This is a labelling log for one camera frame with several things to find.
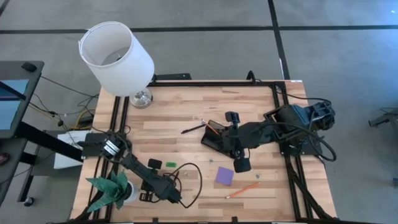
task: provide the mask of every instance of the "desk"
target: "desk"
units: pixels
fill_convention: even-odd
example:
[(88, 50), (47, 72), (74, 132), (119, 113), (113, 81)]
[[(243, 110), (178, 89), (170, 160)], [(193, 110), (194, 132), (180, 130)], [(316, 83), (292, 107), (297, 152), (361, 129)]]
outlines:
[[(285, 82), (287, 93), (305, 97), (302, 82)], [(161, 172), (172, 171), (166, 162), (177, 166), (193, 162), (203, 174), (203, 189), (195, 204), (184, 209), (168, 201), (145, 203), (136, 200), (122, 209), (113, 207), (112, 222), (230, 222), (237, 216), (240, 222), (293, 221), (294, 212), (290, 196), (284, 158), (276, 143), (251, 150), (252, 170), (234, 174), (232, 186), (215, 183), (219, 166), (233, 170), (232, 159), (202, 146), (204, 129), (181, 135), (184, 129), (200, 124), (200, 119), (227, 124), (224, 113), (239, 113), (241, 123), (262, 121), (266, 111), (273, 110), (272, 91), (267, 86), (214, 86), (214, 87), (150, 87), (154, 96), (152, 105), (144, 110), (128, 108), (126, 124), (131, 127), (127, 135), (132, 141), (132, 151), (143, 163), (150, 158), (164, 162)], [(111, 118), (114, 96), (101, 90), (94, 127), (107, 130)], [(306, 106), (306, 100), (289, 97), (290, 104)], [(335, 216), (335, 208), (323, 164), (313, 156), (302, 156), (307, 187), (324, 210)], [(97, 158), (86, 159), (76, 192), (71, 218), (78, 216), (87, 206), (91, 184), (85, 180), (93, 177)], [(142, 180), (130, 171), (130, 181), (141, 186)], [(182, 200), (190, 203), (198, 192), (199, 177), (194, 167), (184, 167), (180, 172)], [(224, 199), (248, 185), (261, 181), (260, 186), (235, 198)], [(305, 216), (302, 195), (298, 191), (300, 210)]]
[[(16, 114), (13, 117), (11, 127), (9, 129), (0, 129), (0, 152), (10, 154), (10, 159), (7, 163), (0, 166), (0, 205), (7, 194), (18, 163), (23, 162), (34, 165), (35, 162), (40, 161), (36, 160), (39, 158), (37, 154), (33, 155), (24, 152), (28, 141), (81, 161), (81, 150), (22, 121), (44, 66), (43, 62), (29, 61), (29, 63), (36, 66), (34, 72), (29, 72), (21, 67), (24, 63), (25, 61), (0, 62), (0, 80), (28, 80), (25, 92), (23, 92), (26, 99), (20, 102)], [(25, 178), (21, 194), (18, 198), (19, 202), (25, 200), (29, 191), (33, 179), (33, 175), (30, 174), (31, 171), (32, 170), (28, 171), (27, 177)]]

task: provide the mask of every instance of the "butcher block tabletop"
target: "butcher block tabletop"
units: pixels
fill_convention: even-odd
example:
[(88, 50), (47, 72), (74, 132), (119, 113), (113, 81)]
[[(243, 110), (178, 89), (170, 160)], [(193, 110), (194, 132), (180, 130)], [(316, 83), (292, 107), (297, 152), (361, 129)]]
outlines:
[[(302, 82), (285, 81), (285, 84), (287, 93), (305, 97)], [(139, 110), (129, 104), (126, 125), (131, 128), (127, 138), (132, 142), (132, 153), (144, 165), (149, 159), (162, 161), (160, 174), (174, 171), (175, 168), (165, 166), (166, 162), (174, 162), (177, 167), (192, 162), (201, 170), (203, 188), (198, 200), (188, 209), (167, 200), (148, 203), (137, 199), (125, 203), (120, 210), (113, 206), (111, 222), (152, 222), (153, 218), (158, 218), (159, 222), (230, 222), (231, 217), (237, 217), (240, 222), (295, 220), (285, 161), (278, 144), (269, 143), (252, 149), (252, 169), (234, 173), (232, 184), (226, 186), (215, 182), (217, 171), (219, 167), (234, 170), (233, 160), (200, 144), (204, 128), (181, 134), (184, 129), (200, 125), (202, 118), (229, 125), (224, 115), (227, 111), (239, 113), (241, 124), (263, 121), (262, 115), (275, 109), (268, 86), (156, 86), (149, 89), (154, 100), (148, 108)], [(101, 90), (93, 123), (95, 128), (108, 130), (114, 99), (113, 95)], [(289, 97), (289, 103), (308, 105), (306, 100), (292, 97)], [(121, 119), (122, 106), (120, 103), (117, 123)], [(87, 206), (91, 184), (85, 179), (93, 177), (97, 159), (87, 158), (83, 163), (71, 218), (77, 217)], [(308, 190), (323, 209), (335, 217), (323, 164), (314, 156), (302, 156), (302, 162)], [(132, 183), (141, 187), (142, 180), (138, 176), (129, 170), (125, 172)], [(182, 182), (182, 202), (186, 205), (198, 193), (199, 173), (195, 167), (185, 166), (180, 170), (179, 178)], [(256, 182), (260, 182), (257, 187), (225, 199)], [(305, 217), (303, 197), (298, 189), (297, 195), (301, 216)], [(103, 218), (104, 213), (103, 208), (99, 217)]]

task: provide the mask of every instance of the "artificial plant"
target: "artificial plant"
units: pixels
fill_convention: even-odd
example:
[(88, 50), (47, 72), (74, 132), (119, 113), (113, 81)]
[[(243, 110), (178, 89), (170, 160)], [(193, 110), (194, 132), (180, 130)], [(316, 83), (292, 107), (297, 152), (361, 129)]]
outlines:
[(87, 181), (93, 184), (99, 191), (104, 192), (102, 197), (93, 202), (87, 212), (92, 212), (100, 209), (105, 205), (116, 202), (116, 208), (120, 209), (123, 206), (124, 199), (128, 194), (127, 177), (124, 171), (116, 175), (113, 171), (111, 179), (105, 178), (86, 178)]

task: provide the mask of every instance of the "green eraser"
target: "green eraser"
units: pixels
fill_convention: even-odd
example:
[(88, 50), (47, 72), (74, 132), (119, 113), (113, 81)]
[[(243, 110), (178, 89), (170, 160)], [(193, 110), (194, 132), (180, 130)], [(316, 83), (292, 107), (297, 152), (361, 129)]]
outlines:
[(166, 162), (166, 167), (176, 167), (177, 164), (175, 162)]

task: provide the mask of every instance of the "silver lamp base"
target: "silver lamp base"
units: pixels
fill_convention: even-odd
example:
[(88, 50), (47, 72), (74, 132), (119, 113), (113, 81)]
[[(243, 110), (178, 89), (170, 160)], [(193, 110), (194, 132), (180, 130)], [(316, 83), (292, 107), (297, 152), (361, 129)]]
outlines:
[(144, 90), (136, 93), (134, 96), (130, 96), (130, 103), (138, 109), (147, 108), (152, 103), (153, 96), (148, 90), (145, 88)]

